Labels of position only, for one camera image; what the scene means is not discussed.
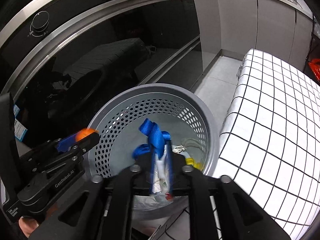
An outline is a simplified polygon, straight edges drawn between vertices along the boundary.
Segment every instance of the tile floor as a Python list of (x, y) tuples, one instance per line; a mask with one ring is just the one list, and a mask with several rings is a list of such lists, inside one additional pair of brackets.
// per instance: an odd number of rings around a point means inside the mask
[(236, 90), (236, 74), (240, 64), (240, 60), (219, 57), (212, 66), (208, 66), (210, 70), (193, 87), (194, 93), (211, 110), (219, 131)]

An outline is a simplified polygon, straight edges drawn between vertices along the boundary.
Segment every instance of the screw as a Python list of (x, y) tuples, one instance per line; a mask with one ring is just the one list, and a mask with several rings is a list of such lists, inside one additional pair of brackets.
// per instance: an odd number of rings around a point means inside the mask
[(132, 172), (138, 172), (138, 171), (141, 171), (141, 167), (137, 164), (134, 164), (130, 167), (130, 171)]
[(193, 167), (191, 165), (185, 165), (182, 167), (183, 172), (191, 172), (193, 171)]
[(222, 175), (220, 177), (220, 180), (221, 180), (222, 183), (229, 183), (229, 182), (232, 181), (232, 179), (228, 175)]
[(94, 175), (94, 176), (91, 178), (91, 181), (92, 181), (93, 183), (100, 183), (102, 180), (103, 180), (103, 177), (101, 177), (100, 175)]

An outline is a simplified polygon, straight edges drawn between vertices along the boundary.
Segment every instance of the checkered tablecloth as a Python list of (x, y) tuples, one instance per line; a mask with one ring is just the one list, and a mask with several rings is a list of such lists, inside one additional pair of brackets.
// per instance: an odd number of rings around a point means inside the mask
[(320, 87), (253, 49), (238, 77), (214, 177), (229, 175), (299, 239), (320, 209)]

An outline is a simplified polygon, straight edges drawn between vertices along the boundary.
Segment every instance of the trash bin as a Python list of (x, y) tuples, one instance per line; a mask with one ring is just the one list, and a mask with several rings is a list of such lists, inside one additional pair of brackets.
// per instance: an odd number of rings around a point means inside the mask
[[(145, 118), (171, 135), (172, 145), (192, 139), (187, 152), (205, 175), (212, 176), (219, 157), (218, 128), (208, 107), (196, 95), (169, 84), (147, 84), (129, 89), (106, 103), (89, 124), (100, 134), (99, 144), (88, 153), (91, 175), (111, 177), (134, 164), (132, 152), (147, 137), (139, 132)], [(187, 197), (173, 202), (155, 202), (135, 196), (133, 219), (170, 216), (188, 205)]]

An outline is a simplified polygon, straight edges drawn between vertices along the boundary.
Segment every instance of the label sticker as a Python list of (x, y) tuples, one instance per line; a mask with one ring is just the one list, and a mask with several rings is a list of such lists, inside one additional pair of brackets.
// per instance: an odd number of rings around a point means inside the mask
[(14, 135), (21, 142), (23, 137), (27, 132), (27, 128), (25, 128), (22, 123), (20, 123), (17, 119), (14, 121)]
[(17, 114), (19, 113), (20, 108), (17, 105), (13, 106), (13, 113), (14, 113), (14, 117), (17, 117)]

